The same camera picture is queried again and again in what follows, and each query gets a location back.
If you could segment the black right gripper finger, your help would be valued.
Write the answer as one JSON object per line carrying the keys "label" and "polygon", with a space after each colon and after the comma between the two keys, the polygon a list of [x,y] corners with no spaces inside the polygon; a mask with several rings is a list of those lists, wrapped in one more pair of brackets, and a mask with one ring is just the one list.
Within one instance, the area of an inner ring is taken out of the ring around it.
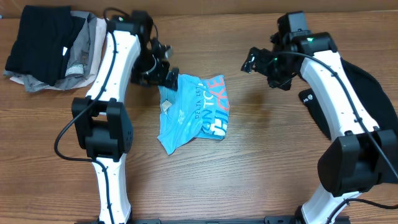
{"label": "black right gripper finger", "polygon": [[241,71],[246,73],[252,73],[253,71],[256,71],[256,62],[258,57],[258,51],[250,51],[243,65],[241,66]]}
{"label": "black right gripper finger", "polygon": [[273,58],[273,53],[267,49],[259,49],[252,47],[248,53],[249,59],[270,59]]}

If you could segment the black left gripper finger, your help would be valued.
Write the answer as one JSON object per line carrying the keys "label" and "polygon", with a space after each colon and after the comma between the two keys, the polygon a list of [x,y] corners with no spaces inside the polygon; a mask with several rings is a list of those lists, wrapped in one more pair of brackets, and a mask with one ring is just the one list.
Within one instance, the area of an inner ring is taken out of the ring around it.
{"label": "black left gripper finger", "polygon": [[169,60],[173,54],[174,50],[171,45],[160,45],[160,58],[162,60]]}
{"label": "black left gripper finger", "polygon": [[178,76],[179,76],[179,68],[173,67],[171,70],[169,70],[165,82],[164,82],[164,87],[171,89],[173,91],[178,90]]}

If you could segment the light blue printed t-shirt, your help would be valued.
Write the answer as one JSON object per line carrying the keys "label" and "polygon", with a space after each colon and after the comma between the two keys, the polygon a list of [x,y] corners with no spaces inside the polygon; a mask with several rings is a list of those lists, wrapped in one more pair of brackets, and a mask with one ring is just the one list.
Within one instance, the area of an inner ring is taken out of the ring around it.
{"label": "light blue printed t-shirt", "polygon": [[226,137],[230,105],[223,75],[200,79],[182,74],[178,77],[178,90],[160,86],[159,93],[157,139],[168,155],[195,138]]}

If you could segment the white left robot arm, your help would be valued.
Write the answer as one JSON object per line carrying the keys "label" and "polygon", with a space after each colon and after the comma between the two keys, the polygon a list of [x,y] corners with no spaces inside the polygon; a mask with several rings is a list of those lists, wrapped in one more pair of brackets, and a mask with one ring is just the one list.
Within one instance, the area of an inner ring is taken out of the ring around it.
{"label": "white left robot arm", "polygon": [[126,158],[133,126],[124,100],[129,83],[178,88],[178,69],[168,62],[171,46],[151,32],[152,18],[114,16],[107,23],[107,48],[96,80],[84,98],[72,102],[72,125],[98,181],[97,223],[132,223],[127,196]]}

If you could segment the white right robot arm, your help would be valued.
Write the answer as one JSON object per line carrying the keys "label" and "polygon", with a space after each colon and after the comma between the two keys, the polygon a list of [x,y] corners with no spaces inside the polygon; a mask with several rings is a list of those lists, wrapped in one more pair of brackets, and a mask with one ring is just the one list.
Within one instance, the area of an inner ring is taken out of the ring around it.
{"label": "white right robot arm", "polygon": [[299,32],[288,41],[275,34],[272,41],[273,50],[252,47],[241,70],[261,73],[270,87],[281,89],[300,75],[319,102],[332,141],[317,164],[320,185],[291,222],[337,223],[345,206],[394,170],[397,136],[382,129],[360,102],[329,33]]}

